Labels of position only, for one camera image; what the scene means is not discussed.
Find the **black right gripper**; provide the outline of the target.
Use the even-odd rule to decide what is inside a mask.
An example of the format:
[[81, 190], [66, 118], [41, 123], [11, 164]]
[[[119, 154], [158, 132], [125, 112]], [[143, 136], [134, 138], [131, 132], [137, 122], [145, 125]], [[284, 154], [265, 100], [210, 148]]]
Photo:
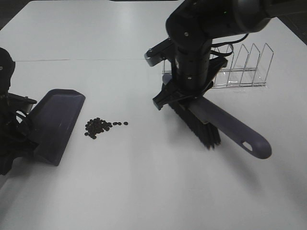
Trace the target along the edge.
[[213, 87], [213, 78], [227, 65], [224, 54], [214, 54], [210, 59], [212, 39], [199, 43], [192, 41], [174, 44], [171, 58], [172, 79], [162, 84], [161, 91], [153, 98], [158, 110], [165, 104], [187, 103], [202, 97]]

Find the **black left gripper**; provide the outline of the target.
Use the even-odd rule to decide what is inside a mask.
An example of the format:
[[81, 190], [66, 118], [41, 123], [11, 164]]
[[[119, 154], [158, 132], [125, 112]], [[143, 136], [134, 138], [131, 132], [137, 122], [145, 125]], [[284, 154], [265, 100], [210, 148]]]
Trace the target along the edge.
[[13, 93], [0, 94], [0, 173], [6, 175], [17, 158], [31, 158], [38, 144], [29, 139], [34, 129], [30, 112], [37, 101]]

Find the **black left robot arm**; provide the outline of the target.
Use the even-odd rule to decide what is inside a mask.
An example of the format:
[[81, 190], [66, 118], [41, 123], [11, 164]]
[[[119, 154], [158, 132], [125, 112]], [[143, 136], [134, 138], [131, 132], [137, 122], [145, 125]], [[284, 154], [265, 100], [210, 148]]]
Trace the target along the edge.
[[6, 175], [13, 161], [33, 154], [38, 146], [29, 139], [34, 124], [29, 113], [36, 100], [9, 93], [15, 61], [0, 49], [0, 174]]

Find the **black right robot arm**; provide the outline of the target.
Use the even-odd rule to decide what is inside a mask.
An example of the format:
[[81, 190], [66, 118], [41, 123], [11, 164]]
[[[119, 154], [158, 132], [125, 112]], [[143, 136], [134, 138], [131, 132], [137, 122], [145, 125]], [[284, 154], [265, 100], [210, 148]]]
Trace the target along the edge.
[[168, 17], [167, 39], [150, 48], [145, 58], [150, 66], [168, 60], [171, 80], [154, 97], [165, 104], [195, 99], [213, 85], [213, 78], [226, 65], [231, 53], [216, 49], [216, 38], [259, 32], [271, 20], [265, 0], [186, 0]]

